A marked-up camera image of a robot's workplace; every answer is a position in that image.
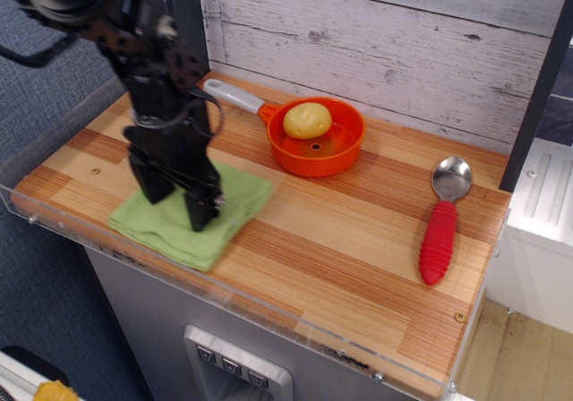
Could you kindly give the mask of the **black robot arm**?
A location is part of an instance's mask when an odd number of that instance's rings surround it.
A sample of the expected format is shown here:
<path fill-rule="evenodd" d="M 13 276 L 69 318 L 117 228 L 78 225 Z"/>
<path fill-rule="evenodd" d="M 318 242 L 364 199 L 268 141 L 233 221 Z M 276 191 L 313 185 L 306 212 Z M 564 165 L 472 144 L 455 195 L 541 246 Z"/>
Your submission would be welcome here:
<path fill-rule="evenodd" d="M 14 0 L 41 25 L 63 32 L 34 55 L 4 49 L 3 57 L 31 68 L 47 65 L 77 38 L 95 43 L 132 101 L 132 125 L 124 129 L 129 161 L 152 204 L 184 190 L 192 230 L 201 231 L 224 205 L 218 171 L 207 157 L 219 128 L 210 125 L 201 90 L 200 63 L 179 38 L 163 0 Z"/>

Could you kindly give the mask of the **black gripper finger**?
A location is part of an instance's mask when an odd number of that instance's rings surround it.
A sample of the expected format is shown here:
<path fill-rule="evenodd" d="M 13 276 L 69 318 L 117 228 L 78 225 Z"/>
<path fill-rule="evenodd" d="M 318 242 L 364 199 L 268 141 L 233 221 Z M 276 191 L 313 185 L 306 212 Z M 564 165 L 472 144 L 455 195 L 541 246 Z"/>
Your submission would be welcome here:
<path fill-rule="evenodd" d="M 184 201 L 193 232 L 202 231 L 212 219 L 219 216 L 215 198 L 205 189 L 192 188 L 184 193 Z"/>
<path fill-rule="evenodd" d="M 135 148 L 130 148 L 129 163 L 144 196 L 151 204 L 159 203 L 175 190 L 173 184 Z"/>

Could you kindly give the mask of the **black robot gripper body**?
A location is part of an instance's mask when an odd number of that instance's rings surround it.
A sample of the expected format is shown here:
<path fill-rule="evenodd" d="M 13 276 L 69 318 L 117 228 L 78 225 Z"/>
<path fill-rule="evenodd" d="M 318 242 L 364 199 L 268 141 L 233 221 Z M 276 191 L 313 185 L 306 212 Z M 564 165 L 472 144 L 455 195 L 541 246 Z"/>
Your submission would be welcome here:
<path fill-rule="evenodd" d="M 220 177 L 207 157 L 207 146 L 214 137 L 205 109 L 184 109 L 175 118 L 161 119 L 130 112 L 133 125 L 124 136 L 169 180 L 185 191 L 207 190 L 217 207 L 224 205 Z"/>

